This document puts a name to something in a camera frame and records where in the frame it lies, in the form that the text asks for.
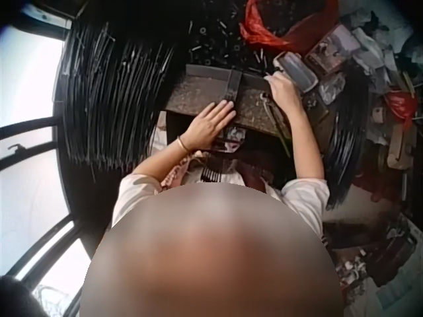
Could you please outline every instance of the plastic bag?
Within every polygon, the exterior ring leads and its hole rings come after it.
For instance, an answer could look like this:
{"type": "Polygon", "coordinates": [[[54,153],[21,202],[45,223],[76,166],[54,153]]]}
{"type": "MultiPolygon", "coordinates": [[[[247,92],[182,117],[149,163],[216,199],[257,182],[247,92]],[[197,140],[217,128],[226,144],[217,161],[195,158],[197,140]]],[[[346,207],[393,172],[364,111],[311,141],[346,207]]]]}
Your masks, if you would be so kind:
{"type": "Polygon", "coordinates": [[[412,126],[417,107],[417,96],[412,96],[409,92],[390,92],[385,95],[386,103],[394,113],[395,117],[404,122],[404,129],[408,130],[412,126]]]}
{"type": "Polygon", "coordinates": [[[249,0],[245,9],[245,22],[240,23],[241,35],[251,44],[263,44],[305,55],[322,38],[327,35],[338,22],[338,0],[326,0],[326,7],[294,25],[288,33],[279,38],[263,25],[258,12],[257,1],[249,0]]]}

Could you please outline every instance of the window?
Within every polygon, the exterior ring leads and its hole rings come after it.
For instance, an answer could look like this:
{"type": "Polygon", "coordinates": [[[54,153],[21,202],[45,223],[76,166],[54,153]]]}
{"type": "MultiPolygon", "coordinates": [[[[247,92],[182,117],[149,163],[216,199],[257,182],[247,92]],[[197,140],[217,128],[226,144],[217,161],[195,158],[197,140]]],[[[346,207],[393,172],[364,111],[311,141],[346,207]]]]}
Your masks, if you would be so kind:
{"type": "Polygon", "coordinates": [[[12,27],[0,36],[0,126],[50,117],[63,42],[12,27]]]}
{"type": "Polygon", "coordinates": [[[56,151],[0,173],[0,274],[67,214],[56,151]]]}
{"type": "Polygon", "coordinates": [[[75,241],[32,292],[50,317],[63,316],[82,287],[90,262],[81,241],[75,241]]]}
{"type": "MultiPolygon", "coordinates": [[[[63,42],[12,27],[0,36],[0,126],[53,114],[53,89],[63,42]]],[[[47,127],[0,141],[0,158],[11,145],[32,147],[52,140],[47,127]]],[[[68,214],[55,151],[29,158],[0,173],[0,275],[68,214]]]]}

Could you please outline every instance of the woman's hand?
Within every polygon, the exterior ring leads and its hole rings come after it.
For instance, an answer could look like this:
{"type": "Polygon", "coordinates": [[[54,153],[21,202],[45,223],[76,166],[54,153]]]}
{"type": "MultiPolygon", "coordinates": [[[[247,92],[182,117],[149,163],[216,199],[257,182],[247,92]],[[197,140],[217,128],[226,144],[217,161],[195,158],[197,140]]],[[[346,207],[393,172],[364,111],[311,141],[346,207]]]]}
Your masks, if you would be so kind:
{"type": "Polygon", "coordinates": [[[299,97],[296,85],[280,71],[273,76],[266,76],[272,89],[273,100],[288,116],[288,119],[297,114],[304,113],[304,108],[299,97]]]}
{"type": "Polygon", "coordinates": [[[235,117],[233,102],[221,101],[216,107],[209,104],[195,119],[180,140],[190,151],[209,149],[220,131],[235,117]]]}

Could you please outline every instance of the coiled black wire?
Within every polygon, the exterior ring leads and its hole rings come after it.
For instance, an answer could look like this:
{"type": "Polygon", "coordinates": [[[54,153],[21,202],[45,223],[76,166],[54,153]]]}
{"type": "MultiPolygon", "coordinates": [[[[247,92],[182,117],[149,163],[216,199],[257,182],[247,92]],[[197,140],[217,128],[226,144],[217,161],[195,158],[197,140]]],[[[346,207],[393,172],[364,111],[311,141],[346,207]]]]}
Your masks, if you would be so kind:
{"type": "Polygon", "coordinates": [[[368,78],[352,65],[345,74],[346,85],[335,101],[336,120],[324,157],[330,190],[327,209],[340,205],[348,194],[361,161],[369,116],[368,78]]]}
{"type": "Polygon", "coordinates": [[[130,169],[149,154],[159,113],[186,64],[189,20],[161,20],[170,2],[126,0],[114,12],[116,3],[93,1],[73,21],[57,85],[74,162],[130,169]]]}

